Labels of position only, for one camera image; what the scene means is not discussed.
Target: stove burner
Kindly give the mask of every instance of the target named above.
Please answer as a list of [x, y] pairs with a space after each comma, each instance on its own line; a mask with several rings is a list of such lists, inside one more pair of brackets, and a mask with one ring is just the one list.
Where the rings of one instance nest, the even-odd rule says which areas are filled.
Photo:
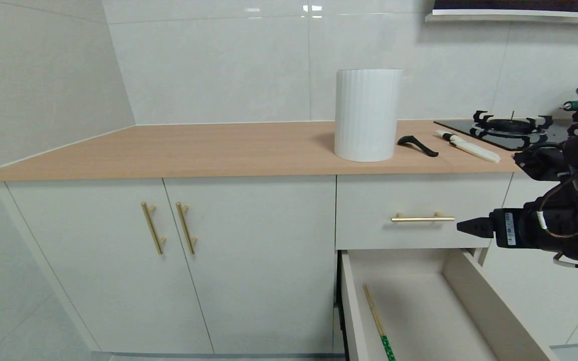
[[493, 115], [484, 115], [484, 110], [477, 110], [473, 119], [475, 128], [480, 128], [491, 135], [528, 135], [532, 133], [544, 133], [553, 124], [552, 116], [539, 116], [544, 119], [543, 124], [536, 125], [536, 120], [527, 117], [525, 120], [516, 119], [490, 119]]
[[528, 134], [492, 132], [492, 131], [488, 131], [488, 130], [478, 130], [475, 127], [470, 129], [470, 135], [474, 138], [477, 138], [477, 139], [483, 139], [486, 135], [491, 135], [494, 137], [520, 139], [521, 141], [523, 141], [522, 145], [517, 146], [513, 150], [523, 150], [523, 149], [531, 146], [532, 144], [539, 144], [539, 143], [548, 141], [548, 135], [546, 135], [545, 133], [533, 133], [533, 134], [535, 134], [535, 136], [539, 135], [539, 139], [532, 141], [532, 139], [530, 139], [530, 135], [528, 135]]

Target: kitchen counter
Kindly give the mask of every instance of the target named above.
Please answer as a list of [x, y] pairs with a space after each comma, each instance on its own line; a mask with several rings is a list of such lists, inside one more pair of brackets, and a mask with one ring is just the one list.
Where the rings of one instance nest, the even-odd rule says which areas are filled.
[[331, 121], [133, 126], [2, 166], [0, 181], [519, 171], [513, 152], [464, 136], [501, 156], [487, 162], [436, 137], [440, 128], [409, 120], [397, 130], [397, 138], [415, 135], [438, 157], [397, 146], [390, 160], [361, 163], [335, 156]]

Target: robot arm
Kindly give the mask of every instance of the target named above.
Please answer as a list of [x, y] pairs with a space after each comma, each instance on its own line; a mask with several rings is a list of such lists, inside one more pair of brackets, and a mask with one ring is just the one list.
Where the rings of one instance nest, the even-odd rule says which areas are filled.
[[489, 217], [467, 220], [457, 229], [482, 238], [496, 236], [504, 248], [556, 252], [555, 263], [578, 268], [578, 136], [544, 143], [516, 153], [514, 162], [536, 181], [559, 181], [547, 194], [523, 208], [494, 210]]

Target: chopsticks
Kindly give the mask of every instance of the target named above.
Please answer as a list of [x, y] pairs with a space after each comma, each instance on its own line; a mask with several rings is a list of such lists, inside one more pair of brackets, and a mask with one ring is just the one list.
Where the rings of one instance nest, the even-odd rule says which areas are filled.
[[385, 348], [387, 359], [389, 361], [396, 361], [394, 352], [392, 352], [392, 346], [389, 344], [387, 335], [383, 331], [383, 324], [380, 322], [380, 318], [378, 318], [378, 313], [376, 312], [376, 308], [374, 307], [374, 301], [372, 301], [371, 299], [371, 295], [369, 294], [369, 288], [367, 288], [367, 285], [363, 285], [363, 290], [365, 290], [365, 296], [367, 296], [367, 303], [369, 303], [369, 310], [371, 310], [371, 314], [372, 316], [374, 316], [374, 323], [376, 323], [376, 328], [378, 329], [380, 340], [383, 342], [383, 347]]

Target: barcode label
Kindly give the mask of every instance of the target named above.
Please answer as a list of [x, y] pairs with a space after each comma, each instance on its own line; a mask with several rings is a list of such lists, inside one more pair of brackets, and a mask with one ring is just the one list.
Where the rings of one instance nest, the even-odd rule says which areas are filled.
[[514, 235], [514, 217], [512, 213], [505, 213], [505, 233], [507, 234], [507, 245], [516, 245]]

